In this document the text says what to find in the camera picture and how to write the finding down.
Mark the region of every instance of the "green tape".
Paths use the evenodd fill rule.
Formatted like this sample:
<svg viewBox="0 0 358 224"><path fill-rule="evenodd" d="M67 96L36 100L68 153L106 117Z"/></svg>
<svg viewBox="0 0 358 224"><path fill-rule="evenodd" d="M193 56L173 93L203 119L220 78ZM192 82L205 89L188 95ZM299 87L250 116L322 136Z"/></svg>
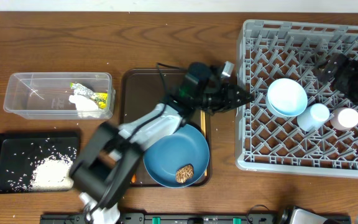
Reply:
<svg viewBox="0 0 358 224"><path fill-rule="evenodd" d="M241 224L241 218L233 218L233 224Z"/></svg>
<svg viewBox="0 0 358 224"><path fill-rule="evenodd" d="M161 218L160 217L153 217L152 224L160 224Z"/></svg>

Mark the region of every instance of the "dish rack frame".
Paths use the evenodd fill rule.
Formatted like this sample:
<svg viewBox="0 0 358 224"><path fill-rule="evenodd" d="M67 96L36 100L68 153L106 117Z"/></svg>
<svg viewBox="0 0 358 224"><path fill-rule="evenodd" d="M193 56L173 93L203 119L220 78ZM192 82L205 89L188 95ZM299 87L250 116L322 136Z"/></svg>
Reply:
<svg viewBox="0 0 358 224"><path fill-rule="evenodd" d="M358 111L312 69L334 53L358 60L358 26L248 20L237 40L236 76L255 101L236 113L236 166L242 170L358 178L358 125L348 131L329 121L308 133L296 118L278 118L265 104L268 86L291 78L305 89L308 106L325 104Z"/></svg>

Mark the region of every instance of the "blue plate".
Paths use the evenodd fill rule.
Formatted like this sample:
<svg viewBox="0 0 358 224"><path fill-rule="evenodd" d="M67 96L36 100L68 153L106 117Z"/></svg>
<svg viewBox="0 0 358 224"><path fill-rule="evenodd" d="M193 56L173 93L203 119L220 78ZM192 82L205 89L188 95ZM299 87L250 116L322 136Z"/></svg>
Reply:
<svg viewBox="0 0 358 224"><path fill-rule="evenodd" d="M162 186L187 187L204 175L209 162L209 147L204 136L187 124L153 144L143 161L149 175ZM194 176L180 184L175 180L176 173L188 164L194 167Z"/></svg>

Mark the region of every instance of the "wooden surface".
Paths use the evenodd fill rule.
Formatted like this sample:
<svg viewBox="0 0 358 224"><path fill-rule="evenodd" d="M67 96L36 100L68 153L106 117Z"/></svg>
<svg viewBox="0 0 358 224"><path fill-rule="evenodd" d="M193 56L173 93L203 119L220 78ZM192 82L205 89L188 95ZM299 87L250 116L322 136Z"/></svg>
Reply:
<svg viewBox="0 0 358 224"><path fill-rule="evenodd" d="M156 62L234 62L236 39L247 19L358 25L358 14L0 12L0 133L81 129L82 146L102 121L37 121L2 109L15 72L109 72L118 92L122 75ZM256 204L279 210L296 204L318 213L358 214L358 180L246 172L234 165L234 112L212 117L212 179L204 187L130 189L122 211L245 213ZM43 213L77 212L74 190L0 195L0 223L38 223Z"/></svg>

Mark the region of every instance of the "clear plastic container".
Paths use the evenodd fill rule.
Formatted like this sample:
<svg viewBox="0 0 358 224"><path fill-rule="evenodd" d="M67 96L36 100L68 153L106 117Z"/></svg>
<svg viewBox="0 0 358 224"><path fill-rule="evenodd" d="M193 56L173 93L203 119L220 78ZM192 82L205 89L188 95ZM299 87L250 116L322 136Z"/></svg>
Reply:
<svg viewBox="0 0 358 224"><path fill-rule="evenodd" d="M68 100L73 95L71 83L80 83L95 93L107 93L106 107L77 110ZM4 110L25 119L109 119L114 109L115 93L108 73L15 73L7 85Z"/></svg>

